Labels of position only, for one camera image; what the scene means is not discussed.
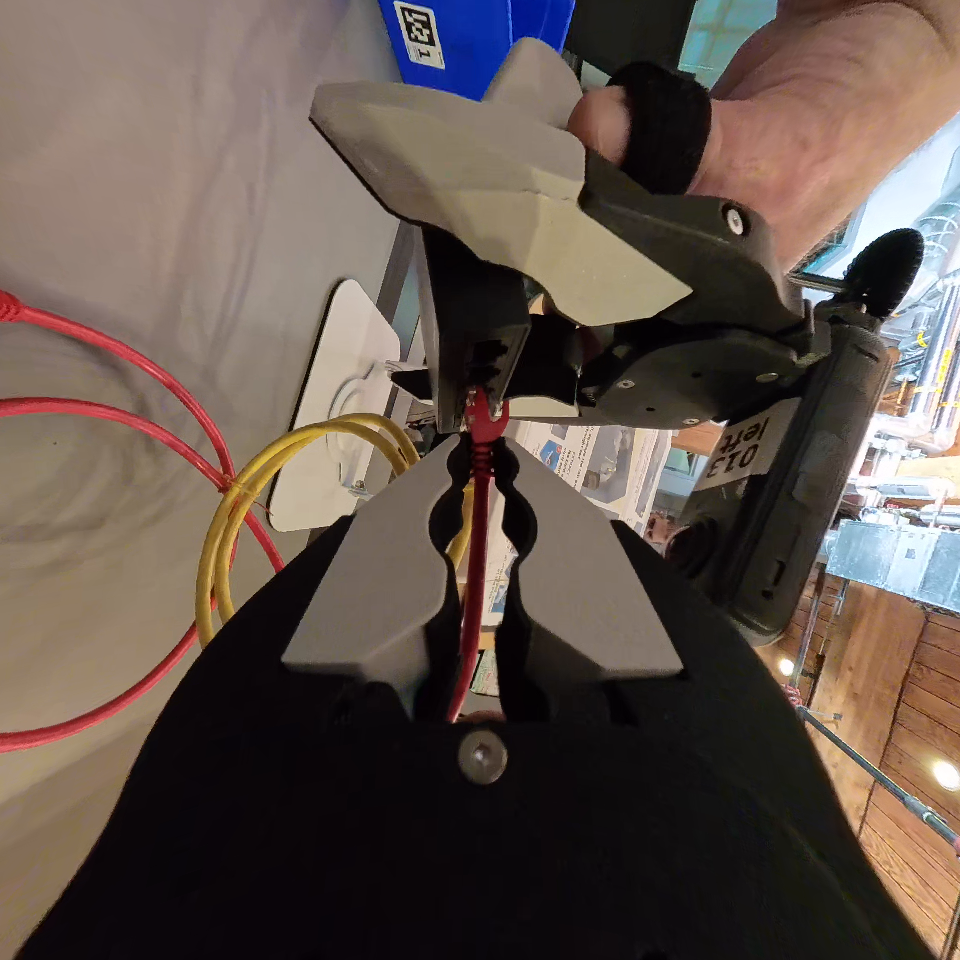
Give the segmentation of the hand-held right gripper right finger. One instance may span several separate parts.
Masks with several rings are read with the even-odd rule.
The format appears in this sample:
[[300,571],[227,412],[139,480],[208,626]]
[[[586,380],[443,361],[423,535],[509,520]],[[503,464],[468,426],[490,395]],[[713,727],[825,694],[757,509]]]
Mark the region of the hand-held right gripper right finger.
[[609,683],[684,666],[618,536],[586,498],[511,438],[495,446],[502,529],[516,551],[495,633],[503,707],[560,707]]

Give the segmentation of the printed instruction sheet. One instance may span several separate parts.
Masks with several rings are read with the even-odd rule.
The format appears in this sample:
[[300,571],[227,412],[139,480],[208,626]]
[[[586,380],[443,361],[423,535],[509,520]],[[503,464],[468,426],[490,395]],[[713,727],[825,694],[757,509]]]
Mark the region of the printed instruction sheet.
[[[611,522],[631,530],[647,520],[663,469],[668,438],[658,431],[618,426],[560,426],[522,422],[507,428],[506,440],[539,459],[552,473],[595,506]],[[511,568],[517,551],[502,529],[504,497],[492,495],[486,561],[483,627],[498,628],[505,613]]]

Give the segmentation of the person's left hand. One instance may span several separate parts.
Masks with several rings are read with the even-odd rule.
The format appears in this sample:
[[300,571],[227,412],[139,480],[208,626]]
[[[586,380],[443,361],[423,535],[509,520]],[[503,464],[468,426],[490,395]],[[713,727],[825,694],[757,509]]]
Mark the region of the person's left hand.
[[567,130],[653,194],[737,203],[796,266],[958,114],[958,2],[778,2],[706,92],[633,64]]

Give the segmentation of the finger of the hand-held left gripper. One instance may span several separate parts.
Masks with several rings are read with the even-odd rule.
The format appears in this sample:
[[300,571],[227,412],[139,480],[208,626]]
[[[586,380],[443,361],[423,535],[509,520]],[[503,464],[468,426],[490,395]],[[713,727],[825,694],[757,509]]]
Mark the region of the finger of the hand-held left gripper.
[[587,151],[567,123],[581,95],[562,56],[527,37],[482,102],[405,83],[327,83],[311,120],[391,214],[531,279],[571,321],[649,319],[692,288],[579,205]]
[[531,315],[531,331],[510,378],[512,419],[580,419],[584,349],[579,327],[558,315]]

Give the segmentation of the blue plastic bin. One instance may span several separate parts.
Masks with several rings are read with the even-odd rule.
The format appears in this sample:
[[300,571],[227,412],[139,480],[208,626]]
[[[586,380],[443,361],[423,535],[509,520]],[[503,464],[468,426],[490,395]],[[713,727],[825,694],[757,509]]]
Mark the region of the blue plastic bin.
[[408,86],[479,101],[514,45],[561,53],[574,1],[380,1],[399,74]]

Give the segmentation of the black ethernet switch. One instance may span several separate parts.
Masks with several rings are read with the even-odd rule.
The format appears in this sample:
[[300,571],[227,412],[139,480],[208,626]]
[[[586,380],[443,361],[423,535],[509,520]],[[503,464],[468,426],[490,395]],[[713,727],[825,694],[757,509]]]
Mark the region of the black ethernet switch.
[[441,435],[461,431],[470,390],[502,402],[532,330],[523,277],[435,226],[415,246],[430,400]]

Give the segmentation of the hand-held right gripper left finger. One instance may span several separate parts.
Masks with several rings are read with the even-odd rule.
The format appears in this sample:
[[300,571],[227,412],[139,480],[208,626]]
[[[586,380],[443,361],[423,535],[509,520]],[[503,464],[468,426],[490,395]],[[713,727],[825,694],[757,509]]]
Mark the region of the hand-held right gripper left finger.
[[462,443],[448,438],[357,510],[282,656],[289,670],[388,685],[413,716],[429,674],[426,628],[451,581],[429,523],[453,493]]

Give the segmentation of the metal air duct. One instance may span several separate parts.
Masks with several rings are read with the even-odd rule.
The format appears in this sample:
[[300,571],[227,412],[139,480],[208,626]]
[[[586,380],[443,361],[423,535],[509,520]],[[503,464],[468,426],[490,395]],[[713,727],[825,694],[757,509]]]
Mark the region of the metal air duct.
[[845,520],[827,550],[828,575],[959,613],[959,534]]

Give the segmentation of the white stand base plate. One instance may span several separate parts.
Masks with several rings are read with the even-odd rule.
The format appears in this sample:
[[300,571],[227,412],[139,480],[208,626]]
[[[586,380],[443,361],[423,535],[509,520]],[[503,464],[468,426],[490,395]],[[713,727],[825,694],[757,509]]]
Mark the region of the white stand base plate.
[[[414,354],[423,361],[419,332],[402,336],[354,279],[333,290],[318,332],[293,418],[293,429],[345,414],[388,415],[394,400],[390,365]],[[331,435],[310,443],[277,474],[267,509],[279,533],[329,527],[380,493],[390,463],[373,446],[353,436]]]

